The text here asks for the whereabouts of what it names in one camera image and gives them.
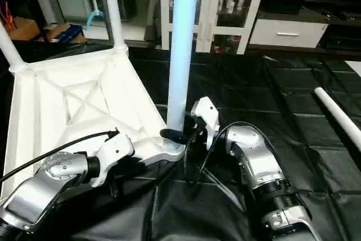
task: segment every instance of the black wire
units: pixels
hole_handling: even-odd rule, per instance
[[[79,143],[81,141],[85,141],[87,139],[90,139],[90,138],[95,138],[95,137],[99,137],[101,135],[108,135],[109,133],[111,132],[100,132],[100,133],[95,133],[95,134],[91,134],[91,135],[86,135],[85,137],[82,137],[82,138],[79,138],[79,139],[75,139],[74,141],[71,141],[71,142],[68,142],[58,148],[55,148],[54,150],[51,150],[41,156],[38,156],[37,158],[34,158],[33,160],[29,161],[29,162],[26,162],[25,164],[17,167],[16,169],[13,169],[12,171],[10,171],[9,173],[7,173],[5,176],[3,176],[2,178],[0,178],[0,183],[4,182],[5,180],[9,179],[11,176],[15,175],[16,173],[18,173],[19,171],[27,168],[28,166],[31,166],[33,164],[35,164],[36,162],[39,162],[40,160],[43,160],[44,158],[47,158],[48,156],[56,153],[56,152],[59,152],[65,148],[68,148],[69,146],[71,145],[74,145],[76,143]]]
[[[189,152],[189,149],[190,149],[190,145],[192,144],[194,139],[197,137],[199,132],[200,131],[198,131],[198,130],[194,131],[194,133],[188,139],[188,141],[186,143],[186,148],[184,149],[183,174],[184,174],[184,179],[186,180],[187,183],[188,183],[188,173],[187,173],[188,152]]]
[[[202,175],[202,172],[206,166],[206,163],[211,155],[211,153],[213,152],[214,148],[215,148],[215,145],[217,144],[218,140],[220,139],[220,137],[222,136],[222,134],[224,134],[228,128],[230,128],[231,126],[234,126],[236,124],[243,124],[243,125],[247,125],[247,126],[251,126],[252,128],[254,128],[257,132],[259,132],[264,138],[265,140],[267,141],[267,143],[270,145],[270,148],[272,149],[272,151],[274,152],[274,148],[273,148],[273,145],[271,143],[271,141],[269,140],[269,138],[264,134],[264,132],[262,132],[259,128],[257,128],[255,125],[253,124],[250,124],[249,122],[246,122],[246,121],[235,121],[235,122],[232,122],[231,124],[228,124],[226,125],[218,134],[217,136],[215,137],[214,141],[212,142],[212,145],[210,146],[209,148],[209,151],[205,157],[205,159],[203,160],[203,163],[202,163],[202,166],[200,168],[200,170],[198,171],[198,174],[197,176],[194,178],[193,180],[193,185],[196,185],[198,183],[198,180],[200,178],[200,176]]]

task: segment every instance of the white tube on floor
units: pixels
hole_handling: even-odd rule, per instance
[[[346,115],[346,113],[336,104],[336,102],[322,89],[317,87],[315,94],[320,98],[321,102],[327,107],[328,111],[333,115],[343,130],[349,135],[357,148],[361,151],[361,131]]]
[[[195,12],[196,0],[174,0],[167,128],[177,131],[183,131]],[[183,152],[173,141],[166,141],[164,147],[168,152]]]
[[[5,58],[9,62],[9,71],[12,73],[18,72],[26,68],[27,64],[23,61],[19,52],[16,50],[10,37],[8,36],[4,26],[0,23],[0,48]]]
[[[118,0],[107,0],[109,17],[112,25],[114,38],[114,49],[118,51],[128,51],[122,34],[122,22],[120,19]]]

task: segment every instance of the white stand base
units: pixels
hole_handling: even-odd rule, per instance
[[[27,161],[88,134],[127,134],[146,164],[166,159],[159,131],[165,123],[124,52],[114,49],[28,64],[15,71],[5,156],[7,173]],[[66,151],[95,152],[106,136]],[[7,197],[39,164],[3,183]]]

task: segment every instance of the black cylindrical joint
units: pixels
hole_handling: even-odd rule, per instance
[[[100,161],[96,156],[90,156],[86,158],[88,162],[88,173],[86,175],[87,179],[96,178],[100,173]]]
[[[301,205],[294,187],[283,179],[266,183],[254,189],[253,195],[262,215],[275,210]]]
[[[0,240],[1,241],[18,240],[21,233],[23,233],[22,230],[19,230],[18,228],[13,227],[10,224],[6,223],[4,220],[0,219]]]

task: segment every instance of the white cabinet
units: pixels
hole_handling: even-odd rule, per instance
[[[243,54],[261,0],[197,0],[194,49]],[[162,49],[171,44],[173,0],[161,0]]]

